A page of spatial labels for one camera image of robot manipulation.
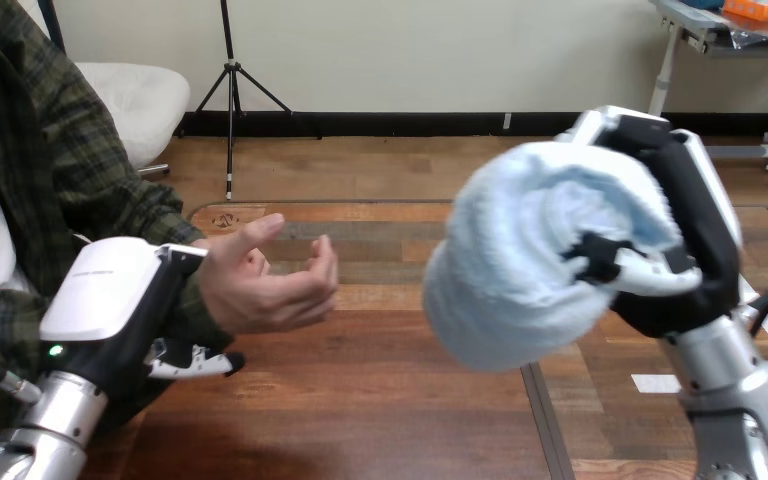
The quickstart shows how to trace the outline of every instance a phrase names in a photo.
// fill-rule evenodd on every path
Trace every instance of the light blue towel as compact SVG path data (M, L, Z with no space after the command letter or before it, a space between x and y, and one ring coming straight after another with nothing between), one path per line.
M424 280L428 320L452 356L517 368L592 329L616 292L575 281L587 260L562 258L586 231L644 252L681 241L657 182L621 153L537 142L476 171Z

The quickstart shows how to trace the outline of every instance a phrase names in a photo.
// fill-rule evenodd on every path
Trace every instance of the robotic hand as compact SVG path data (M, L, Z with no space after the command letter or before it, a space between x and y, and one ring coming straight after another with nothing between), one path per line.
M85 246L40 325L48 356L39 387L2 371L0 387L25 403L0 435L0 480L74 480L108 402L146 378L230 376L245 360L156 338L205 250L137 238Z
M645 258L589 235L573 253L589 259L587 281L620 292L612 310L660 340L695 433L696 478L768 480L768 361L753 342L768 293L741 304L740 227L701 140L617 107L585 112L556 140L630 155L660 183L682 247Z

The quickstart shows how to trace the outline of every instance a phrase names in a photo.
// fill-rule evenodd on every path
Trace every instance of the white wall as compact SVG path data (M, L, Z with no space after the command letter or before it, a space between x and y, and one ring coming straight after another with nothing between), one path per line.
M169 67L194 110L225 62L219 0L58 0L77 61ZM228 0L235 55L297 111L645 110L666 45L646 0ZM570 15L576 20L565 20ZM768 112L768 61L680 49L666 111ZM227 105L227 83L208 109ZM247 85L248 110L275 107Z

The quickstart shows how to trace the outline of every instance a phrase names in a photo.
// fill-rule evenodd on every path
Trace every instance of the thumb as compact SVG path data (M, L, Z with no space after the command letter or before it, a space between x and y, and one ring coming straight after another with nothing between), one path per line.
M280 213L258 218L236 232L214 240L210 253L219 261L238 261L275 238L283 227L284 216Z

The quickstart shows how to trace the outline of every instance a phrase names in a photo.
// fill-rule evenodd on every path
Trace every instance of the person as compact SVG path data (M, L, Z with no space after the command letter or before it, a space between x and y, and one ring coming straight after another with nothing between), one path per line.
M182 206L171 188L136 174L81 72L17 1L0 0L0 365L36 379L39 324L79 251L76 235L209 250L163 336L223 350L234 335L294 330L334 308L337 256L328 237L313 242L306 270L271 275L258 247L279 234L281 215L208 240ZM167 385L111 405L102 423L121 425ZM18 408L0 391L0 430Z

